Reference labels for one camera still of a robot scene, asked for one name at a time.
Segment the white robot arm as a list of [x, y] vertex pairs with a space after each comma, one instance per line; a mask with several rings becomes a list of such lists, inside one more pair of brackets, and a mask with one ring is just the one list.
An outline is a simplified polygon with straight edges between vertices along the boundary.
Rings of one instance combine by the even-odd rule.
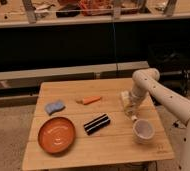
[[185, 142], [180, 161], [180, 171], [190, 171], [190, 100], [166, 88], [158, 82], [159, 71], [155, 68], [141, 69], [133, 73], [130, 91], [130, 112], [135, 115], [147, 94], [152, 95], [185, 126]]

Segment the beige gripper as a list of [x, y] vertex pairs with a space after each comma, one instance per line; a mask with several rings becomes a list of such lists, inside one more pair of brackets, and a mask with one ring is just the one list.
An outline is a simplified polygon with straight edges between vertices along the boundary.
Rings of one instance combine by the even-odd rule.
[[137, 110], [139, 106], [141, 105], [142, 101], [141, 100], [129, 100], [129, 105], [127, 107], [127, 113], [129, 115], [135, 115], [137, 113]]

